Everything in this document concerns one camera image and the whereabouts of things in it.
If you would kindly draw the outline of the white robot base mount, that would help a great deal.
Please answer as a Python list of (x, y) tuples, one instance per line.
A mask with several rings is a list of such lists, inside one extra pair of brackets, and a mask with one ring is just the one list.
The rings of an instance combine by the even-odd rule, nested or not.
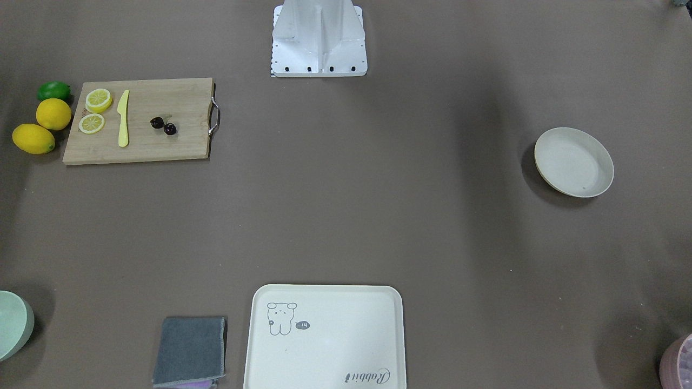
[(368, 73), (363, 10), (351, 1), (285, 1), (272, 13), (274, 77)]

